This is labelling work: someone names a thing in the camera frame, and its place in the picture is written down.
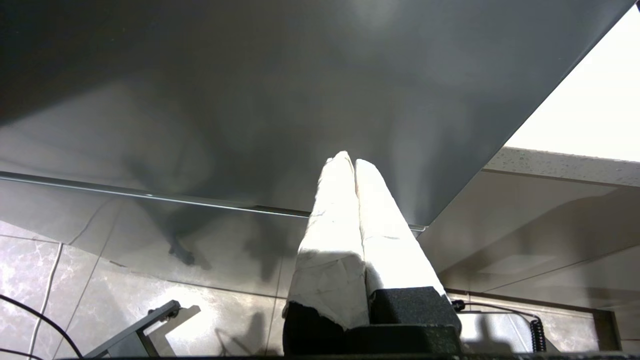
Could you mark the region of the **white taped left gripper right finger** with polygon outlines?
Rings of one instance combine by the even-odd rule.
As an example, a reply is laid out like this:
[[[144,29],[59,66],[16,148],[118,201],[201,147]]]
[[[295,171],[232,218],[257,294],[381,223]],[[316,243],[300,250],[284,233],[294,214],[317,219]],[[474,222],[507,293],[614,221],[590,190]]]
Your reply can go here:
[[[459,327],[434,267],[371,162],[355,165],[369,319],[374,325]]]

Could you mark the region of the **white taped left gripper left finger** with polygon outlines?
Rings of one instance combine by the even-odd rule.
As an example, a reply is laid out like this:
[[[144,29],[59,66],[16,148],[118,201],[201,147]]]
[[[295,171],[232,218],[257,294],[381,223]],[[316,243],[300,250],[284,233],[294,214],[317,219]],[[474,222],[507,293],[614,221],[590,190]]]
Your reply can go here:
[[[341,151],[324,163],[283,309],[286,356],[340,354],[370,325],[355,168]]]

